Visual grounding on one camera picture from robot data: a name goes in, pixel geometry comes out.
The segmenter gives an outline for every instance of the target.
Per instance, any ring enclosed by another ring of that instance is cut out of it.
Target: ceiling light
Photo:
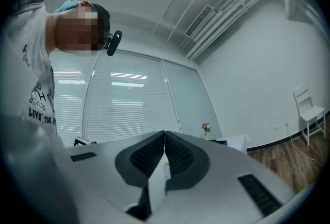
[[[60,84],[86,84],[84,80],[58,80]]]
[[[58,71],[54,71],[54,76],[61,76],[61,75],[79,76],[79,75],[81,75],[81,71],[80,70],[58,70]]]
[[[113,100],[112,101],[113,105],[121,105],[121,106],[126,106],[126,105],[143,105],[143,101],[121,101],[121,100]]]
[[[114,85],[114,86],[125,86],[125,87],[143,87],[144,86],[144,84],[121,83],[121,82],[112,82],[111,85]]]

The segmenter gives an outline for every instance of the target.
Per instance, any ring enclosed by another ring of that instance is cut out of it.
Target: black grille
[[[165,149],[172,177],[188,169],[194,160],[190,149],[168,135],[165,140]]]
[[[195,21],[190,25],[190,27],[186,31],[187,36],[191,36],[203,22],[203,20],[213,11],[212,7],[207,5],[201,14],[195,19]]]
[[[150,177],[164,154],[164,136],[160,136],[151,143],[134,152],[131,163],[146,176]]]
[[[274,196],[253,175],[239,177],[247,193],[266,217],[281,207]]]
[[[89,158],[95,157],[95,156],[96,156],[96,154],[93,152],[85,152],[82,154],[77,154],[76,156],[71,156],[71,159],[73,162],[78,162],[78,161],[89,159]]]

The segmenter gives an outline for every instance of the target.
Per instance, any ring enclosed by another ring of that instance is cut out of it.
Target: window blinds
[[[86,93],[86,82],[91,75],[93,56],[77,56],[54,51],[51,64],[54,71],[54,108],[57,133],[65,146],[72,146],[80,129],[81,108]]]
[[[101,52],[87,90],[85,138],[102,143],[159,130],[178,131],[161,61]]]
[[[221,138],[219,124],[196,70],[164,60],[182,133],[204,137],[203,122],[210,122],[209,139]]]

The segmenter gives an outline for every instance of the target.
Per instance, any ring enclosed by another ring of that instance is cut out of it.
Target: man
[[[56,130],[54,74],[49,56],[55,48],[102,49],[110,29],[110,15],[102,6],[86,1],[58,10],[63,11],[47,13],[43,0],[18,0],[8,17],[6,31],[17,56],[39,79],[22,116],[42,126],[54,148],[64,153]]]

